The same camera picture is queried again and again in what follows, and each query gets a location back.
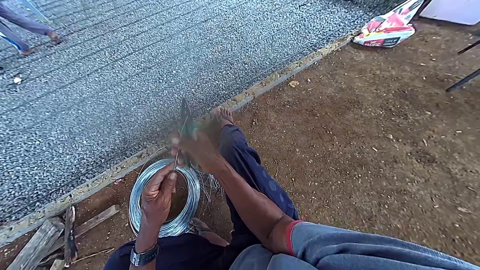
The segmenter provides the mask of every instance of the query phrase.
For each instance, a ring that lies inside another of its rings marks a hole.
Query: hand
[[[159,229],[170,212],[172,193],[175,192],[177,174],[173,162],[157,171],[142,191],[141,227]]]
[[[178,153],[177,164],[183,168],[185,161],[179,149],[187,151],[198,162],[204,172],[213,173],[216,164],[220,160],[224,160],[222,155],[212,145],[205,133],[195,129],[193,137],[194,139],[188,137],[180,138],[178,132],[174,133],[172,136],[172,156],[176,157]]]

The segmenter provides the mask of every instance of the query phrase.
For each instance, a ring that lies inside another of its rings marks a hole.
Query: person walking
[[[29,20],[7,8],[2,3],[0,3],[0,17],[32,33],[48,36],[54,45],[60,44],[61,42],[60,35],[51,30],[48,25]],[[24,56],[35,52],[2,21],[0,21],[0,37],[12,43]]]

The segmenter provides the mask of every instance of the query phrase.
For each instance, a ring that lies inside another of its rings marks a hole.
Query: red sleeve cuff
[[[292,246],[292,231],[293,231],[293,227],[295,227],[295,225],[297,225],[300,222],[303,222],[303,221],[292,221],[287,226],[287,230],[285,231],[285,240],[287,242],[287,248],[290,252],[290,255],[292,256],[295,256],[295,253],[293,252],[293,246]]]

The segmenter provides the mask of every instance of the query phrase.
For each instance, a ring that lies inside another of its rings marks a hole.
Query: concrete edge
[[[262,81],[256,83],[235,97],[225,101],[220,106],[230,108],[231,110],[240,109],[255,97],[284,82],[294,74],[321,60],[329,53],[334,52],[348,44],[355,36],[357,31],[358,30],[355,30],[317,50],[316,52],[288,65],[287,67],[271,73]],[[205,120],[206,117],[207,115],[204,115],[200,118],[200,120]],[[40,226],[48,218],[61,214],[70,204],[76,204],[98,192],[116,179],[124,177],[129,172],[144,165],[149,159],[154,160],[156,157],[167,151],[166,148],[161,149],[161,146],[164,145],[167,145],[167,143],[165,143],[165,141],[161,141],[157,145],[149,146],[147,149],[139,151],[133,156],[104,171],[87,183],[84,183],[73,189],[69,194],[62,196],[59,200],[46,204],[42,209],[39,209],[18,221],[9,222],[0,226],[0,247],[11,243],[18,237]]]

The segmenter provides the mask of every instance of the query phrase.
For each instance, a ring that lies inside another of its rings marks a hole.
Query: fingernail
[[[192,132],[192,139],[193,139],[194,141],[197,140],[197,131],[198,131],[198,128],[195,128],[195,129],[193,130],[193,132]]]

